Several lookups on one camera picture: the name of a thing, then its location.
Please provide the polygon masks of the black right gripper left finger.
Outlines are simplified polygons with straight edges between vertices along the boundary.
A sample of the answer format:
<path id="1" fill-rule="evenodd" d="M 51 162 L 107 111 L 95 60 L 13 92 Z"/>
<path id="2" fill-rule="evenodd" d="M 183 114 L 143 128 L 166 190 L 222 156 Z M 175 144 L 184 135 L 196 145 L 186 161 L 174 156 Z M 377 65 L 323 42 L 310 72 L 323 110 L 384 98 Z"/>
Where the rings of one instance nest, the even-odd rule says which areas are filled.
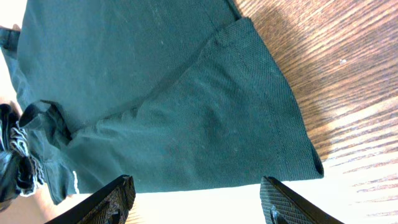
<path id="1" fill-rule="evenodd" d="M 133 177 L 121 175 L 46 224 L 124 224 L 135 197 Z"/>

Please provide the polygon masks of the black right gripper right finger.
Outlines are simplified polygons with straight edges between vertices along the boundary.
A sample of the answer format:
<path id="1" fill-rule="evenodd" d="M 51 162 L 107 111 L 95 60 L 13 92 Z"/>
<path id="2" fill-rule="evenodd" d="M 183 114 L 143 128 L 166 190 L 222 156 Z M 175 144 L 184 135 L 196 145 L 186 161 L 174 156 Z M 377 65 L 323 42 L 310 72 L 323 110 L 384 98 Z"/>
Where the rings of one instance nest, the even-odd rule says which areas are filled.
<path id="1" fill-rule="evenodd" d="M 274 177 L 263 177 L 262 211 L 267 224 L 343 224 Z"/>

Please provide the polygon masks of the dark green polo shirt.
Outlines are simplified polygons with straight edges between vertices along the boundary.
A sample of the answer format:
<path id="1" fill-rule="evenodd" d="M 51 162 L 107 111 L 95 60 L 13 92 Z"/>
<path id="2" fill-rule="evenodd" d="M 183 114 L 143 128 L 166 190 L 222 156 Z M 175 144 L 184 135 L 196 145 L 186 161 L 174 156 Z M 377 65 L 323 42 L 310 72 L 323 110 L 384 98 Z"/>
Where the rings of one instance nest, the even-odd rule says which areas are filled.
<path id="1" fill-rule="evenodd" d="M 55 204 L 123 174 L 139 193 L 324 175 L 287 80 L 232 1 L 28 1 L 1 53 Z"/>

